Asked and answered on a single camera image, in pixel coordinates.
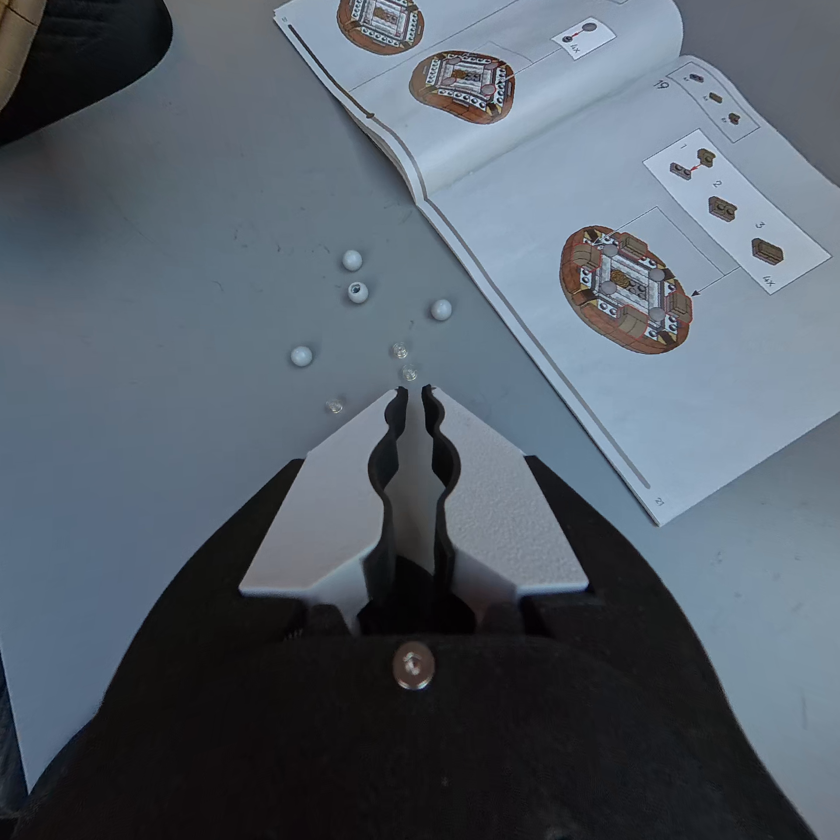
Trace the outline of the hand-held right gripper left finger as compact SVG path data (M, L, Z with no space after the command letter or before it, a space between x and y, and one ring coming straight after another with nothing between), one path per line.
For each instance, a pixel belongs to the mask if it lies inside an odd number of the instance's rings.
M356 623L395 573L392 504L408 392L386 392L308 452L239 591L335 606Z

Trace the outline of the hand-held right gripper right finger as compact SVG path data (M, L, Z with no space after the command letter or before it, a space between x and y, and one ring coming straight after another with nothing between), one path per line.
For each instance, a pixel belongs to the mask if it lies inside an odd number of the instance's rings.
M525 596L584 592L587 576L513 443L441 388L422 390L437 499L434 580L476 620Z

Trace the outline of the lego instruction booklet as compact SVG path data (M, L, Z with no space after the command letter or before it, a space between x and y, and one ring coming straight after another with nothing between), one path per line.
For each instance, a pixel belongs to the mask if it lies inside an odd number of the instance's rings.
M674 2L275 20L657 525L838 414L838 188Z

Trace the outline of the black wrist rest pad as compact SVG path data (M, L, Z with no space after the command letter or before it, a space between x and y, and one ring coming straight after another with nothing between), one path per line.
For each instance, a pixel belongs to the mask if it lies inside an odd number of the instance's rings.
M172 36L163 1L2 2L1 145L142 78Z

